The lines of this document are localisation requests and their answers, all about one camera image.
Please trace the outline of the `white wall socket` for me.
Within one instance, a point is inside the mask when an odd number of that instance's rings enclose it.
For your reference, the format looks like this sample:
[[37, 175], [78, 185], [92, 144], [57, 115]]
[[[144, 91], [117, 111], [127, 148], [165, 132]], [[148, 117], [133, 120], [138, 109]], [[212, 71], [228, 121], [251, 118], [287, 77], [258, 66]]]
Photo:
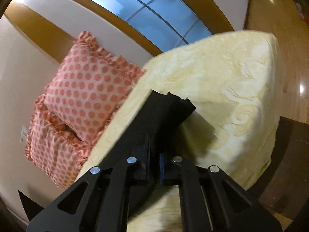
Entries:
[[26, 126], [22, 125], [21, 133], [20, 133], [20, 142], [26, 142], [28, 132], [29, 132], [28, 128]]

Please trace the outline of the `black pants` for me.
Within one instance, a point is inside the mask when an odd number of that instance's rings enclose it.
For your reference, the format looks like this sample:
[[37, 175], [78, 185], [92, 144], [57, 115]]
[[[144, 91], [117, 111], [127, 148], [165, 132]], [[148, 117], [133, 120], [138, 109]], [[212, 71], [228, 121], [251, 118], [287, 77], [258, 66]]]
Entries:
[[180, 125], [194, 112], [188, 99], [152, 91], [101, 161], [112, 169], [99, 213], [106, 219], [128, 217], [138, 210], [155, 190], [160, 176], [159, 155], [177, 143]]

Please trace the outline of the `polka dot pillow near nightstand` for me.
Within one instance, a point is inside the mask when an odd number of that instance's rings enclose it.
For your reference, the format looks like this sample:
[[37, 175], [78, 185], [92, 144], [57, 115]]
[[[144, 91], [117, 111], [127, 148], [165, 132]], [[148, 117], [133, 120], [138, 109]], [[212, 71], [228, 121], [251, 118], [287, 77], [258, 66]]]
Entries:
[[91, 146], [76, 134], [44, 103], [45, 94], [34, 102], [26, 139], [25, 155], [45, 172], [53, 183], [70, 187], [91, 152]]

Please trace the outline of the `wooden headboard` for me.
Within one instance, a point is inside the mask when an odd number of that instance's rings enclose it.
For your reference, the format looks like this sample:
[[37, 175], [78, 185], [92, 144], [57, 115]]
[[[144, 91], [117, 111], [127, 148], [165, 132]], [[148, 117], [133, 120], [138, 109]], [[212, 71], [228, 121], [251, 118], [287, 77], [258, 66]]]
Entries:
[[74, 38], [71, 35], [24, 4], [11, 2], [4, 15], [36, 46], [59, 63], [73, 45]]

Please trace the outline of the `black television screen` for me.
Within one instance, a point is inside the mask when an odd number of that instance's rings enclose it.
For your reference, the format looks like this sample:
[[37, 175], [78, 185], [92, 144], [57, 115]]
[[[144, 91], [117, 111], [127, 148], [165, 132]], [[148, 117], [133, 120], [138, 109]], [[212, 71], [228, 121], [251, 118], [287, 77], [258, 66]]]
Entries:
[[18, 190], [19, 198], [21, 201], [21, 204], [23, 206], [24, 212], [28, 218], [29, 221], [31, 221], [35, 216], [37, 216], [42, 210], [44, 210], [44, 207], [24, 195], [20, 190]]

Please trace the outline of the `window with blue glass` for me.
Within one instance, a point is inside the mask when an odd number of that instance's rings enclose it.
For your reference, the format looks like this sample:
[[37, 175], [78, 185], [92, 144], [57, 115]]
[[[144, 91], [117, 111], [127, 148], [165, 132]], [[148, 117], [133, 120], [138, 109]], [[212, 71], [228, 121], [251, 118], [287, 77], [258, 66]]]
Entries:
[[133, 37], [154, 55], [233, 27], [213, 0], [72, 0]]

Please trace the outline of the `yellow patterned bedspread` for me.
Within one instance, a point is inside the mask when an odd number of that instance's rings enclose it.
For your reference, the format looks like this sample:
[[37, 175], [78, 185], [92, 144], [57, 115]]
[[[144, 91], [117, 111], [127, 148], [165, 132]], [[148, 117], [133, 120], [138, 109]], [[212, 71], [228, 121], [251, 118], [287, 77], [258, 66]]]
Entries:
[[[171, 93], [195, 110], [180, 125], [174, 148], [162, 154], [202, 168], [216, 165], [247, 191], [270, 164], [274, 147], [277, 60], [275, 37], [252, 31], [215, 35], [155, 57], [88, 162], [105, 158], [152, 91]], [[128, 216], [127, 230], [166, 231], [175, 216], [181, 217], [178, 187], [163, 185], [159, 176], [148, 200]]]

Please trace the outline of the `polka dot pillow near window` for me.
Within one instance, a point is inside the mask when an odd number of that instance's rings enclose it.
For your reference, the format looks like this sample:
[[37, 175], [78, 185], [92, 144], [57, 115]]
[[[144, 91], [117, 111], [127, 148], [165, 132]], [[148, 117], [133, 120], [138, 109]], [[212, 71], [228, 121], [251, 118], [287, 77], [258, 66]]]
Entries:
[[100, 47], [94, 35], [83, 31], [47, 85], [44, 104], [90, 144], [144, 72]]

